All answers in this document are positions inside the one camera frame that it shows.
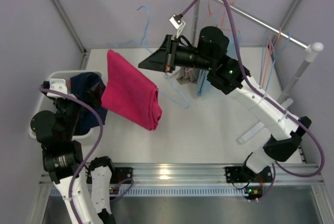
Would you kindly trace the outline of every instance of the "pink towel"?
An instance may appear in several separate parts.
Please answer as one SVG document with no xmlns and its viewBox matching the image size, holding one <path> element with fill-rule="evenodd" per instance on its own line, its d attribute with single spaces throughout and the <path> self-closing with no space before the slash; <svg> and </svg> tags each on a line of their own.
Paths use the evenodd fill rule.
<svg viewBox="0 0 334 224">
<path fill-rule="evenodd" d="M 107 54 L 108 83 L 102 95 L 102 106 L 147 130 L 155 130 L 162 110 L 158 88 L 120 54 Z"/>
</svg>

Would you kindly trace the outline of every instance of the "black mounting bracket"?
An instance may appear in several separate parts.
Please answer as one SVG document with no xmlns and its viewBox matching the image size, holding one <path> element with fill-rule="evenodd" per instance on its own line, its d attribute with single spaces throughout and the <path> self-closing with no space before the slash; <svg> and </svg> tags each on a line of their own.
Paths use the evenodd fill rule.
<svg viewBox="0 0 334 224">
<path fill-rule="evenodd" d="M 110 184 L 117 184 L 126 178 L 132 178 L 133 176 L 133 168 L 125 167 L 125 168 L 115 168 L 115 172 L 112 174 L 110 179 Z M 90 173 L 87 176 L 87 184 L 92 184 L 92 177 Z M 124 184 L 131 184 L 131 181 L 126 181 Z"/>
<path fill-rule="evenodd" d="M 264 183 L 270 183 L 272 181 L 272 174 L 270 167 L 265 167 L 261 173 L 249 176 L 249 173 L 245 173 L 244 166 L 225 167 L 226 182 L 227 183 L 258 183 L 259 177 L 262 177 Z"/>
</svg>

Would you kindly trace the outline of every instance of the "white plastic clip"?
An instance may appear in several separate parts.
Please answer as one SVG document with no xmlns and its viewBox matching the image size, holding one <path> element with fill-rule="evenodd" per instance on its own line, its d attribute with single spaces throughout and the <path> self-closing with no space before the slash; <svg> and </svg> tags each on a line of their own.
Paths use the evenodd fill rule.
<svg viewBox="0 0 334 224">
<path fill-rule="evenodd" d="M 267 93 L 267 91 L 265 91 L 265 93 L 263 94 L 262 98 L 261 98 L 260 101 L 259 101 L 259 104 L 260 104 L 264 99 L 266 99 L 267 97 L 268 97 L 268 93 Z"/>
<path fill-rule="evenodd" d="M 288 116 L 289 112 L 285 110 L 285 114 L 278 120 L 278 122 L 282 122 L 286 116 Z"/>
<path fill-rule="evenodd" d="M 179 15 L 173 15 L 173 17 L 170 18 L 169 21 L 172 23 L 172 25 L 177 30 L 176 38 L 178 38 L 181 35 L 184 27 L 186 26 L 186 22 L 184 22 L 184 20 L 181 19 L 181 17 L 179 17 Z"/>
<path fill-rule="evenodd" d="M 262 96 L 262 98 L 259 100 L 259 102 L 258 102 L 256 105 L 254 105 L 253 107 L 249 108 L 249 110 L 251 110 L 251 109 L 253 109 L 253 108 L 255 108 L 255 107 L 258 107 L 258 106 L 263 102 L 263 100 L 264 100 L 266 97 L 268 97 L 268 94 L 267 94 L 267 92 L 265 91 L 265 93 L 263 94 L 263 96 Z"/>
<path fill-rule="evenodd" d="M 70 80 L 69 79 L 56 79 L 56 78 L 51 78 L 49 80 L 50 83 L 50 90 L 53 91 L 58 91 L 61 93 L 64 93 L 66 95 L 70 94 Z M 62 96 L 55 95 L 54 93 L 48 92 L 46 94 L 48 97 L 52 98 L 61 98 Z"/>
<path fill-rule="evenodd" d="M 78 193 L 78 194 L 74 194 L 74 195 L 72 195 L 72 197 L 66 197 L 66 196 L 63 196 L 63 200 L 64 200 L 64 201 L 71 202 L 74 198 L 78 198 L 80 193 Z"/>
</svg>

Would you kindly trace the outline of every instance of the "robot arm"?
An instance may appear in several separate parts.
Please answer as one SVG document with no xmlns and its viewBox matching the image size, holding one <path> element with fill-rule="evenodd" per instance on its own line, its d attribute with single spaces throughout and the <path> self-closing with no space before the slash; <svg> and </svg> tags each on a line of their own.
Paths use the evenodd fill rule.
<svg viewBox="0 0 334 224">
<path fill-rule="evenodd" d="M 68 81 L 52 79 L 51 90 L 61 89 L 70 95 Z M 31 120 L 30 127 L 43 149 L 43 167 L 62 195 L 72 223 L 115 224 L 110 210 L 109 185 L 115 169 L 109 157 L 95 158 L 89 171 L 92 176 L 91 196 L 86 184 L 85 171 L 74 179 L 72 197 L 69 198 L 70 182 L 82 162 L 81 144 L 72 140 L 81 106 L 67 99 L 45 94 L 54 100 L 57 112 L 41 111 Z"/>
<path fill-rule="evenodd" d="M 267 143 L 251 153 L 244 162 L 243 167 L 249 177 L 254 178 L 276 160 L 286 161 L 298 149 L 305 131 L 270 104 L 265 99 L 270 98 L 268 94 L 260 97 L 249 87 L 238 61 L 226 55 L 229 39 L 223 32 L 216 27 L 204 27 L 197 47 L 181 46 L 180 42 L 180 38 L 166 35 L 160 48 L 139 63 L 138 67 L 169 73 L 176 66 L 208 70 L 207 79 L 214 87 L 251 111 L 271 132 Z M 244 69 L 250 84 L 261 91 L 262 88 L 247 68 Z M 292 116 L 309 128 L 309 118 Z"/>
</svg>

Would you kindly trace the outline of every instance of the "floor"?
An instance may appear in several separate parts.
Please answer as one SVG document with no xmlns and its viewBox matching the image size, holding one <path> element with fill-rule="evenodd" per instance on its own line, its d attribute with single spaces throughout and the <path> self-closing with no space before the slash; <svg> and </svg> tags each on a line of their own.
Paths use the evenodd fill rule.
<svg viewBox="0 0 334 224">
<path fill-rule="evenodd" d="M 274 187 L 259 203 L 231 197 L 125 197 L 112 203 L 117 224 L 317 224 L 309 187 Z M 61 197 L 50 197 L 43 224 L 70 224 Z"/>
</svg>

